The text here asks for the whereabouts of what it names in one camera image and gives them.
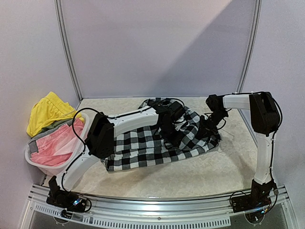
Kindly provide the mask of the black white plaid shirt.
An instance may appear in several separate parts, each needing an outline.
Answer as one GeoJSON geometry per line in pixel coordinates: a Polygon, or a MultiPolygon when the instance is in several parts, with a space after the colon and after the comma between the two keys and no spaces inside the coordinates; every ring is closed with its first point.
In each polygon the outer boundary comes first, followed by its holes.
{"type": "Polygon", "coordinates": [[[156,126],[144,126],[119,135],[114,140],[114,153],[101,162],[108,172],[149,167],[191,158],[218,147],[221,136],[218,130],[204,135],[207,115],[185,107],[182,123],[179,124],[182,140],[173,146],[161,135],[156,126]]]}

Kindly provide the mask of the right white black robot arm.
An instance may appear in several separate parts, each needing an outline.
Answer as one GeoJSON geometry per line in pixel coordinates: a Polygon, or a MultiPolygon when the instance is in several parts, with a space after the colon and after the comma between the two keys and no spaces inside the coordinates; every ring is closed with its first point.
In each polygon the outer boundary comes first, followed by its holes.
{"type": "Polygon", "coordinates": [[[203,121],[204,137],[217,132],[220,121],[228,117],[229,109],[249,110],[251,126],[257,140],[256,172],[251,194],[246,198],[250,208],[258,207],[276,184],[272,175],[275,137],[282,123],[282,112],[270,92],[212,94],[206,99],[211,114],[203,121]]]}

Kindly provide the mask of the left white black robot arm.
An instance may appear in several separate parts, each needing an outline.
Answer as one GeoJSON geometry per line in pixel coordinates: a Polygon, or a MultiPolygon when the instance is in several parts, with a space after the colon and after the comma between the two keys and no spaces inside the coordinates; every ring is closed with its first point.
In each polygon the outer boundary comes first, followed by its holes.
{"type": "Polygon", "coordinates": [[[58,175],[49,180],[52,199],[60,207],[67,207],[71,203],[68,193],[83,174],[100,159],[114,153],[114,139],[128,131],[144,127],[157,126],[163,138],[173,146],[179,146],[181,133],[178,125],[183,121],[185,107],[175,101],[171,105],[162,105],[160,102],[150,102],[138,110],[117,114],[110,117],[97,112],[83,144],[82,150],[72,157],[72,161],[58,175]]]}

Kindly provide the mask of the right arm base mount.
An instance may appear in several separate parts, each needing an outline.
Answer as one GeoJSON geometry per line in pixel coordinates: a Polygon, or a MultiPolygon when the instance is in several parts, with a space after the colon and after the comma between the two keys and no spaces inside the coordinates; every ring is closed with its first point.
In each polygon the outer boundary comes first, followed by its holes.
{"type": "Polygon", "coordinates": [[[265,215],[276,205],[278,200],[278,191],[275,192],[276,196],[274,201],[270,197],[270,193],[264,192],[262,196],[257,193],[246,194],[243,191],[236,191],[229,197],[230,206],[234,213],[237,212],[256,212],[265,215]]]}

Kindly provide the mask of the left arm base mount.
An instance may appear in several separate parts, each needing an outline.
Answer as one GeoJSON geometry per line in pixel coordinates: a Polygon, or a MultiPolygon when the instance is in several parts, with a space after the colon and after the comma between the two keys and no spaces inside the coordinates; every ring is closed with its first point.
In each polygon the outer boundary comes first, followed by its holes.
{"type": "Polygon", "coordinates": [[[74,192],[66,191],[57,184],[56,176],[49,180],[49,194],[46,203],[70,212],[87,213],[92,208],[90,199],[74,192]]]}

